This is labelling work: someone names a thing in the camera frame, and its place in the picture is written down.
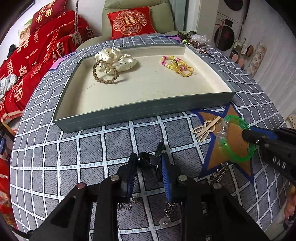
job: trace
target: braided bracelet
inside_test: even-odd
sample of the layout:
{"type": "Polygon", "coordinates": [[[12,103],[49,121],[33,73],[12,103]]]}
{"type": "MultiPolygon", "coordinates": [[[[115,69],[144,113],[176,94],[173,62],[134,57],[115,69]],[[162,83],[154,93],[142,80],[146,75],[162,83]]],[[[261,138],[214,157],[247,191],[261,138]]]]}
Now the braided bracelet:
{"type": "Polygon", "coordinates": [[[194,68],[190,67],[187,65],[187,63],[178,58],[178,57],[174,57],[172,55],[170,56],[162,56],[162,58],[160,58],[160,62],[164,67],[167,67],[168,69],[171,69],[173,71],[175,71],[176,73],[179,73],[181,76],[183,77],[189,77],[192,75],[194,68]]]}
{"type": "Polygon", "coordinates": [[[116,68],[112,67],[109,63],[107,63],[106,61],[100,59],[99,61],[97,61],[94,66],[93,66],[93,76],[94,76],[94,79],[97,81],[97,82],[100,82],[100,83],[103,83],[103,84],[113,84],[114,81],[119,77],[119,74],[118,74],[118,71],[116,68]],[[114,77],[111,79],[111,80],[103,80],[103,79],[100,79],[97,74],[96,74],[96,67],[99,65],[99,64],[105,64],[107,65],[109,68],[110,68],[110,71],[113,70],[114,71],[114,77]]]}

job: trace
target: metal screw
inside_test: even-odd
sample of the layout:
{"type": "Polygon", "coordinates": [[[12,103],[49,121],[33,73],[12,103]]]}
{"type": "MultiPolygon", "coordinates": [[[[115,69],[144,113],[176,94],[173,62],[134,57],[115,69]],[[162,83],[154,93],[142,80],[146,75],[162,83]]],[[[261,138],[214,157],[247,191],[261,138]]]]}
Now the metal screw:
{"type": "Polygon", "coordinates": [[[221,185],[220,183],[214,183],[214,184],[213,184],[213,187],[214,187],[215,189],[220,189],[220,188],[222,188],[222,185],[221,185]]]}
{"type": "Polygon", "coordinates": [[[119,179],[119,176],[118,175],[113,175],[113,176],[110,177],[110,179],[112,181],[117,181],[119,179]]]}
{"type": "Polygon", "coordinates": [[[185,176],[185,175],[180,175],[178,178],[179,178],[180,181],[186,181],[187,180],[187,176],[185,176]]]}
{"type": "Polygon", "coordinates": [[[77,187],[78,189],[83,189],[83,188],[85,187],[85,183],[77,183],[77,184],[76,184],[76,187],[77,187]]]}

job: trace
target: metal chain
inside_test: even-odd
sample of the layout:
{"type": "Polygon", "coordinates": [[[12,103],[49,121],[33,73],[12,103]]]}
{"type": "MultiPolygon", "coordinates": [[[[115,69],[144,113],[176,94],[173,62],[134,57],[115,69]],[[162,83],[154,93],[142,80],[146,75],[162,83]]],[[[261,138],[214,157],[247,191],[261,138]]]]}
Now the metal chain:
{"type": "Polygon", "coordinates": [[[160,219],[159,224],[160,226],[167,227],[168,225],[171,224],[171,219],[170,217],[172,216],[172,214],[175,212],[175,208],[178,206],[178,203],[171,203],[171,202],[165,202],[168,206],[165,207],[164,211],[165,214],[163,216],[162,219],[160,219]]]}
{"type": "Polygon", "coordinates": [[[176,206],[178,205],[178,203],[171,203],[166,201],[165,202],[168,206],[164,209],[165,210],[165,215],[164,218],[169,218],[171,217],[171,215],[174,213],[176,206]]]}
{"type": "Polygon", "coordinates": [[[133,204],[136,201],[138,201],[138,199],[139,199],[138,197],[131,197],[129,203],[122,203],[122,202],[117,203],[117,210],[118,211],[122,209],[128,210],[128,211],[131,210],[133,207],[133,204]]]}

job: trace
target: plastic bag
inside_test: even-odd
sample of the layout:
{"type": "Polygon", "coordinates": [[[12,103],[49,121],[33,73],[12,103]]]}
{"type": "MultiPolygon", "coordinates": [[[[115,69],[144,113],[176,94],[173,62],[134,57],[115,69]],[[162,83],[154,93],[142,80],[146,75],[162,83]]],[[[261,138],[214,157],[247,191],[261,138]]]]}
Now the plastic bag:
{"type": "Polygon", "coordinates": [[[207,35],[205,34],[204,36],[200,34],[194,34],[191,36],[191,40],[198,41],[200,42],[200,45],[209,45],[210,44],[210,39],[207,39],[207,35]]]}

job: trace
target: gold embroidery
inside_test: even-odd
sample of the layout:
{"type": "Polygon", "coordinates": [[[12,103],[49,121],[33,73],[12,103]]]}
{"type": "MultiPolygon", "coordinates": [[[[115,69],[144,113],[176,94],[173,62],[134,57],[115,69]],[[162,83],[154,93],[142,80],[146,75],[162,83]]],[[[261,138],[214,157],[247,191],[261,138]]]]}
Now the gold embroidery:
{"type": "Polygon", "coordinates": [[[55,30],[51,31],[51,32],[47,35],[47,37],[48,37],[49,35],[51,35],[53,32],[57,31],[57,29],[58,29],[58,28],[56,28],[55,30]]]}
{"type": "Polygon", "coordinates": [[[124,35],[136,34],[147,24],[145,14],[137,10],[127,10],[118,14],[113,20],[113,29],[124,35]]]}
{"type": "Polygon", "coordinates": [[[30,53],[25,59],[30,58],[33,54],[35,54],[38,51],[38,49],[35,49],[32,53],[30,53]]]}
{"type": "Polygon", "coordinates": [[[3,97],[2,101],[1,101],[1,107],[0,107],[0,109],[3,110],[4,112],[5,112],[5,109],[4,109],[5,99],[6,99],[6,96],[3,97]]]}
{"type": "Polygon", "coordinates": [[[36,18],[36,22],[39,23],[40,21],[42,21],[42,14],[40,14],[37,18],[36,18]]]}
{"type": "Polygon", "coordinates": [[[20,76],[22,77],[23,75],[25,75],[28,72],[27,70],[27,66],[20,66],[20,76]]]}
{"type": "Polygon", "coordinates": [[[12,60],[10,59],[8,64],[7,64],[7,71],[8,71],[8,74],[12,74],[13,72],[13,64],[12,64],[12,60]]]}
{"type": "Polygon", "coordinates": [[[60,17],[62,17],[62,16],[65,16],[65,14],[66,14],[66,12],[63,12],[63,14],[60,15],[60,16],[58,16],[57,18],[60,18],[60,17]]]}
{"type": "Polygon", "coordinates": [[[38,14],[39,14],[39,15],[42,14],[42,13],[44,12],[45,8],[46,8],[46,6],[42,7],[42,8],[39,10],[38,14]]]}
{"type": "Polygon", "coordinates": [[[37,31],[34,34],[35,43],[38,43],[38,33],[39,33],[39,29],[37,29],[37,31]]]}
{"type": "Polygon", "coordinates": [[[41,69],[41,64],[33,70],[31,74],[31,78],[33,78],[37,73],[39,73],[40,69],[41,69]]]}
{"type": "Polygon", "coordinates": [[[11,88],[11,94],[9,95],[9,102],[11,102],[11,97],[13,96],[13,92],[14,92],[14,89],[17,87],[17,85],[14,85],[12,88],[11,88]]]}
{"type": "Polygon", "coordinates": [[[75,44],[75,47],[76,47],[76,45],[79,45],[80,42],[82,42],[82,38],[81,38],[80,33],[78,33],[78,38],[79,38],[80,42],[78,42],[76,34],[70,34],[69,36],[71,37],[72,42],[75,44]]]}
{"type": "Polygon", "coordinates": [[[45,17],[49,17],[52,14],[52,8],[45,11],[45,17]]]}
{"type": "Polygon", "coordinates": [[[52,7],[54,5],[55,1],[52,1],[51,3],[49,3],[46,7],[46,9],[49,9],[50,7],[52,7]]]}
{"type": "MultiPolygon", "coordinates": [[[[64,43],[63,42],[58,42],[57,43],[57,47],[55,47],[55,49],[57,49],[57,54],[59,57],[63,57],[64,56],[64,43]]],[[[55,53],[53,53],[53,58],[54,58],[54,62],[57,61],[58,57],[55,53]]]]}
{"type": "Polygon", "coordinates": [[[13,91],[13,96],[15,97],[16,102],[20,101],[22,99],[22,83],[23,79],[21,82],[16,86],[16,88],[13,91]]]}
{"type": "Polygon", "coordinates": [[[24,41],[17,49],[17,52],[19,53],[22,50],[22,47],[26,48],[29,45],[29,40],[27,39],[26,41],[24,41]]]}

